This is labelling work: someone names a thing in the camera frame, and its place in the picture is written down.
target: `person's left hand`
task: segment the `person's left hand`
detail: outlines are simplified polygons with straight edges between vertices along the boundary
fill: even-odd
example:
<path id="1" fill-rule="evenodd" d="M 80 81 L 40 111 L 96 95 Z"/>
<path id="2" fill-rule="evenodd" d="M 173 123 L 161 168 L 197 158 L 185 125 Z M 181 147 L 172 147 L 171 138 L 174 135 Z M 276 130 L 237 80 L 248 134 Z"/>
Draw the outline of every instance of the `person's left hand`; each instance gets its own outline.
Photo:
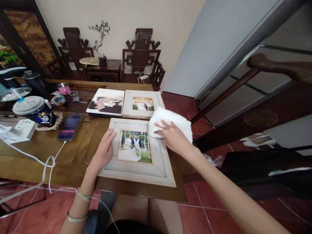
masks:
<path id="1" fill-rule="evenodd" d="M 104 134 L 100 144 L 98 145 L 97 151 L 94 154 L 90 165 L 88 166 L 88 171 L 95 173 L 96 176 L 99 174 L 101 169 L 105 167 L 112 155 L 112 139 L 117 135 L 117 133 L 112 134 L 113 129 L 108 129 L 107 132 Z"/>

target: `plastic bag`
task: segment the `plastic bag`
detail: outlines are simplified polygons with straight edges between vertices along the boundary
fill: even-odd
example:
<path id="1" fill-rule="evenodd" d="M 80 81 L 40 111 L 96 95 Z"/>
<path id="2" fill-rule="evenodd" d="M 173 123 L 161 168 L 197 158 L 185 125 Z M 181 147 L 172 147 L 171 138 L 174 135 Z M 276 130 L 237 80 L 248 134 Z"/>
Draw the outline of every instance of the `plastic bag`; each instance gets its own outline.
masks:
<path id="1" fill-rule="evenodd" d="M 208 161 L 209 161 L 212 165 L 214 165 L 215 167 L 217 167 L 217 166 L 222 166 L 223 161 L 224 161 L 224 159 L 223 159 L 223 157 L 222 157 L 221 155 L 218 155 L 218 157 L 217 157 L 215 160 L 213 160 L 213 159 L 212 159 L 209 155 L 207 155 L 207 154 L 203 154 L 203 156 L 205 156 L 205 158 L 207 158 Z"/>

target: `smartphone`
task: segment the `smartphone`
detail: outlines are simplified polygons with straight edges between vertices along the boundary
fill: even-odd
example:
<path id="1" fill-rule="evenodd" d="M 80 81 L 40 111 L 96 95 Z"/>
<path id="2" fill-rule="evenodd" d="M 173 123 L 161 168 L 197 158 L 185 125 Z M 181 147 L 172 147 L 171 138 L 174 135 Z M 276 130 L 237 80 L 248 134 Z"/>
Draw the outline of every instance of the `smartphone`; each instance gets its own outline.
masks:
<path id="1" fill-rule="evenodd" d="M 60 127 L 57 141 L 74 141 L 82 124 L 82 113 L 69 113 Z"/>

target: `framed photograph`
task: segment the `framed photograph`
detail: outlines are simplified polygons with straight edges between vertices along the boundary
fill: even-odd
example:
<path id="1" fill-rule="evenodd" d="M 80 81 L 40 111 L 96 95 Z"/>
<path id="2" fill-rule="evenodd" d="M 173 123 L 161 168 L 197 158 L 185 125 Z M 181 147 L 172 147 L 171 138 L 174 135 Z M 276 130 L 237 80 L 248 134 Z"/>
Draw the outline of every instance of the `framed photograph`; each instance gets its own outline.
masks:
<path id="1" fill-rule="evenodd" d="M 165 109 L 160 92 L 126 90 L 122 117 L 149 120 L 159 106 Z"/>
<path id="2" fill-rule="evenodd" d="M 113 156 L 99 176 L 176 187 L 167 148 L 160 138 L 148 135 L 149 121 L 110 119 L 117 136 Z"/>
<path id="3" fill-rule="evenodd" d="M 86 112 L 121 116 L 124 103 L 124 91 L 99 88 Z"/>

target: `drinking glass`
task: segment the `drinking glass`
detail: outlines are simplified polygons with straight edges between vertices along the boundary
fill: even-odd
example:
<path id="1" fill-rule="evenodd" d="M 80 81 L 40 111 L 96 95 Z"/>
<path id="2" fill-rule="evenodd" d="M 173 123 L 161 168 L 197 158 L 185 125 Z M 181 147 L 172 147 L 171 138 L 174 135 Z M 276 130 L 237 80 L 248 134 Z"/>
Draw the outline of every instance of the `drinking glass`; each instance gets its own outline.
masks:
<path id="1" fill-rule="evenodd" d="M 78 91 L 76 90 L 71 91 L 69 95 L 74 101 L 79 101 Z"/>

